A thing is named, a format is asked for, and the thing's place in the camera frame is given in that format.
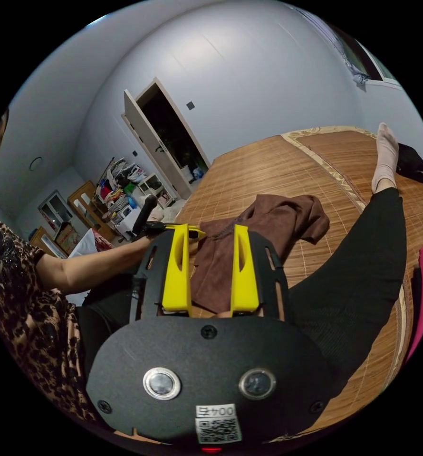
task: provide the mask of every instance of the brown cloth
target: brown cloth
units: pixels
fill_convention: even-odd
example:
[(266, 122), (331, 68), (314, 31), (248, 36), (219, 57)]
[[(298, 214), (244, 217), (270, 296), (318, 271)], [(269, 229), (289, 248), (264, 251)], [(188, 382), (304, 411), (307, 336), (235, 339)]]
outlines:
[(317, 243), (329, 229), (329, 218), (318, 198), (310, 195), (285, 198), (257, 195), (237, 218), (201, 223), (207, 236), (199, 243), (191, 278), (192, 300), (220, 313), (231, 308), (234, 225), (243, 225), (268, 239), (282, 263), (298, 239)]

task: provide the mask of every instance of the camera lens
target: camera lens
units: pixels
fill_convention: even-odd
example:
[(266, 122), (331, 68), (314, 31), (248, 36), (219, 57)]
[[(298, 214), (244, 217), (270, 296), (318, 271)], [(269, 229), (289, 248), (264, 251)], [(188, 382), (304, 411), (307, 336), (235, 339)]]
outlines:
[(178, 396), (181, 383), (171, 370), (155, 367), (144, 375), (144, 388), (155, 399), (169, 400)]
[(256, 368), (244, 373), (239, 382), (240, 392), (248, 399), (265, 399), (275, 389), (275, 376), (267, 369)]

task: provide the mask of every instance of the label sticker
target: label sticker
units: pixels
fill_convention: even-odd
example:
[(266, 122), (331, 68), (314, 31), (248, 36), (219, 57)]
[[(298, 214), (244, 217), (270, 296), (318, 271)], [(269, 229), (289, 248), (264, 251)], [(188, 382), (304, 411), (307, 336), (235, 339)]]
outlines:
[(199, 444), (222, 444), (242, 440), (235, 404), (196, 406)]

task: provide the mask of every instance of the ceiling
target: ceiling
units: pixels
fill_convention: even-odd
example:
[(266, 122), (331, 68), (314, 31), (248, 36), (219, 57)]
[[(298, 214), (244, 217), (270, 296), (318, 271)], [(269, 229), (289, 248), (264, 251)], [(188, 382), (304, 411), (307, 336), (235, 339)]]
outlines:
[[(0, 208), (12, 219), (73, 162), (82, 123), (123, 57), (167, 21), (219, 0), (149, 0), (78, 32), (34, 71), (10, 104), (0, 150)], [(43, 158), (35, 171), (29, 165)]]

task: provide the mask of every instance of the printed number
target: printed number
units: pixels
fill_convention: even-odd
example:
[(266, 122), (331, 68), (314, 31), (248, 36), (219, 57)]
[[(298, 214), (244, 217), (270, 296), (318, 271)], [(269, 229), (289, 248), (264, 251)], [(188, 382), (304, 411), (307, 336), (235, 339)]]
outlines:
[(211, 418), (211, 417), (233, 417), (235, 415), (235, 409), (234, 407), (230, 405), (224, 405), (224, 406), (199, 406), (197, 407), (197, 418)]

